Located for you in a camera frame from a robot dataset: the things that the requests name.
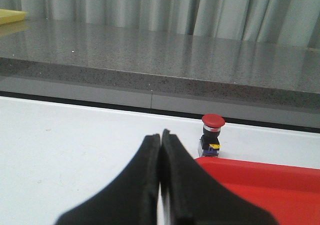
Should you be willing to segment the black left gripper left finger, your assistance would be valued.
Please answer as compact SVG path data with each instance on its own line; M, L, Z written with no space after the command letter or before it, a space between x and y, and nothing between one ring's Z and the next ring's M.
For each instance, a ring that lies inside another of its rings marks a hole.
M144 137L122 172L96 195L62 214L58 225L155 225L160 135Z

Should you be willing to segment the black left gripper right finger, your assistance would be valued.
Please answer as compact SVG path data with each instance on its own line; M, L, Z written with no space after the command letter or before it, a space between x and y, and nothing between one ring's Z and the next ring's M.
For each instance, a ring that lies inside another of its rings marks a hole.
M165 129L161 139L161 195L169 225L276 225L266 210L212 178Z

